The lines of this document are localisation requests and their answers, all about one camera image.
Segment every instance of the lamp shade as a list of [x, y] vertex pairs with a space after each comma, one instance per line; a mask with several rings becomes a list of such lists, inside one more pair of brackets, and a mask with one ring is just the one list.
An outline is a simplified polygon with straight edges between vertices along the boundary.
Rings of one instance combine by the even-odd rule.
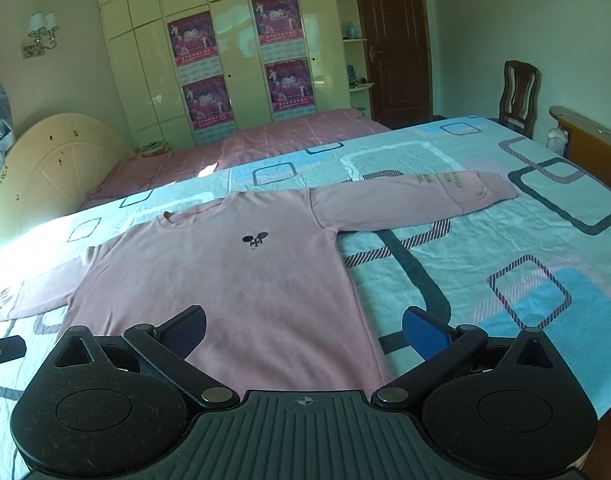
[[56, 25], [56, 16], [54, 15], [54, 11], [48, 12], [45, 15], [45, 28], [55, 28]]
[[36, 12], [30, 16], [29, 19], [29, 31], [38, 30], [39, 28], [45, 27], [45, 20], [42, 12]]

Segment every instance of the chair backrest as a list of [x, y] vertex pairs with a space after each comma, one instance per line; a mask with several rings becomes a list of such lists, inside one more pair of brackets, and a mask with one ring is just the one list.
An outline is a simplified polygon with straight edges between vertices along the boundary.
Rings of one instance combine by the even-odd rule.
[[529, 139], [532, 138], [537, 120], [540, 80], [536, 66], [522, 61], [506, 61], [505, 88], [499, 104], [499, 124], [514, 126], [512, 129]]

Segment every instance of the embroidered logo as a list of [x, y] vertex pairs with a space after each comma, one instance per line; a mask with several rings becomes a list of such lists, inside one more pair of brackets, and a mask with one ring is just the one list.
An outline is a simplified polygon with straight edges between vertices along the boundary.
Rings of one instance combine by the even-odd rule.
[[256, 249], [259, 245], [263, 245], [263, 238], [268, 237], [267, 233], [259, 233], [256, 237], [253, 236], [244, 236], [243, 241], [245, 243], [250, 243], [250, 247], [252, 249]]

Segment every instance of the bedspread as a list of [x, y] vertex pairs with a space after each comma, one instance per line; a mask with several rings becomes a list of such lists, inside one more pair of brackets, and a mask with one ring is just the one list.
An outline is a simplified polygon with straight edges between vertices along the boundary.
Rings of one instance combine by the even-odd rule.
[[88, 194], [80, 210], [172, 182], [211, 174], [216, 170], [227, 170], [273, 156], [389, 130], [363, 117], [354, 108], [330, 110], [247, 128], [220, 142], [203, 144], [182, 152], [121, 161]]
[[[401, 333], [410, 305], [453, 326], [477, 324], [493, 336], [540, 326], [603, 415], [611, 406], [611, 191], [545, 147], [483, 118], [316, 146], [53, 220], [0, 254], [0, 280], [41, 272], [162, 211], [234, 190], [461, 170], [500, 173], [519, 197], [432, 225], [339, 237], [391, 371], [402, 374], [421, 361]], [[0, 324], [0, 337], [19, 334], [28, 343], [25, 359], [0, 366], [0, 427], [54, 345], [63, 315], [60, 308]], [[0, 478], [10, 477], [13, 462], [20, 478], [24, 466], [9, 433], [0, 434], [0, 450]]]

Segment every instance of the cream headboard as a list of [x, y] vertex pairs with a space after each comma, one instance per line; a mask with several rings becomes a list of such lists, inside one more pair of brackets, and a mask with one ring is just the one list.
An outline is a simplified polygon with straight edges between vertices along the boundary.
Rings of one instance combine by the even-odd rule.
[[85, 195], [132, 155], [105, 124], [59, 114], [16, 141], [0, 172], [0, 248], [43, 222], [74, 213]]

